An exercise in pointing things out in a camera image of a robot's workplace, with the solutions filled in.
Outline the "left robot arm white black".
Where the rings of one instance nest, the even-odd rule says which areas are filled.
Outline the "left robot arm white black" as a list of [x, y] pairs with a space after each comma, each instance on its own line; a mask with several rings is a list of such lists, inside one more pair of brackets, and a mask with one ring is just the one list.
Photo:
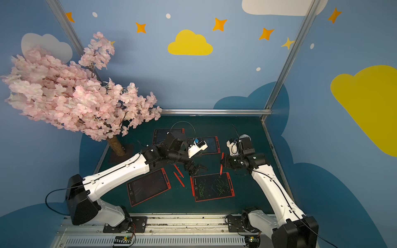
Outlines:
[[65, 198], [72, 224], [82, 225], [94, 220], [118, 227], [130, 223], [130, 215], [125, 208], [103, 201], [101, 197], [119, 185], [168, 163], [182, 163], [189, 175], [194, 176], [199, 168], [193, 157], [207, 148], [207, 142], [201, 137], [188, 143], [184, 134], [169, 132], [164, 141], [142, 149], [110, 169], [86, 177], [79, 174], [70, 177]]

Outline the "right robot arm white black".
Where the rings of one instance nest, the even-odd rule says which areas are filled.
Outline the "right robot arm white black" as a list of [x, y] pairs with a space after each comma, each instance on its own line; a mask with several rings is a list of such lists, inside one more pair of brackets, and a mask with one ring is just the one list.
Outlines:
[[275, 217], [259, 209], [245, 210], [244, 228], [251, 233], [261, 232], [271, 239], [275, 248], [315, 248], [318, 223], [308, 217], [287, 194], [273, 167], [263, 153], [257, 153], [251, 137], [244, 134], [226, 143], [229, 152], [222, 155], [221, 165], [230, 169], [244, 168], [260, 186]]

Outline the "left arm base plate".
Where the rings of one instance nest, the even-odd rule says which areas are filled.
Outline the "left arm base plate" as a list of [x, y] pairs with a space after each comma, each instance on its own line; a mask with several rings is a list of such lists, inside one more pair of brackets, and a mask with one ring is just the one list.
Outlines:
[[147, 224], [147, 217], [127, 217], [119, 225], [112, 227], [106, 224], [103, 233], [144, 233]]

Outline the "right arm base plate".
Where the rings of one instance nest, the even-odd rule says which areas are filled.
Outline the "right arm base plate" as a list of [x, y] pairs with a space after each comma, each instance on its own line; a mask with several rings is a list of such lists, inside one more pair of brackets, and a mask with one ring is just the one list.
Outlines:
[[247, 214], [242, 216], [227, 215], [224, 220], [231, 233], [259, 233], [259, 230], [250, 224]]

